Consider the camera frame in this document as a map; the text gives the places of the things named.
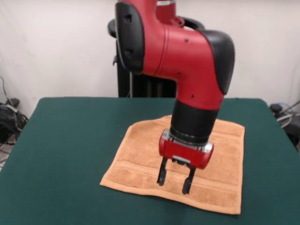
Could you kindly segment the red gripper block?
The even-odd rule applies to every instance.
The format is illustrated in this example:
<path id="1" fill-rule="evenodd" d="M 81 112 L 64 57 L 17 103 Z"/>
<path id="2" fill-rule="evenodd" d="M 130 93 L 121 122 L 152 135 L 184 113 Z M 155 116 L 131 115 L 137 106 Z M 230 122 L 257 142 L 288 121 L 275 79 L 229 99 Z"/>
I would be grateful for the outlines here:
<path id="1" fill-rule="evenodd" d="M 182 193 L 188 195 L 197 169 L 205 169 L 208 165 L 214 145 L 188 145 L 173 138 L 170 133 L 163 133 L 159 139 L 159 154 L 162 162 L 159 169 L 157 184 L 163 186 L 166 178 L 167 160 L 171 159 L 181 165 L 190 166 L 188 177 L 184 181 Z"/>

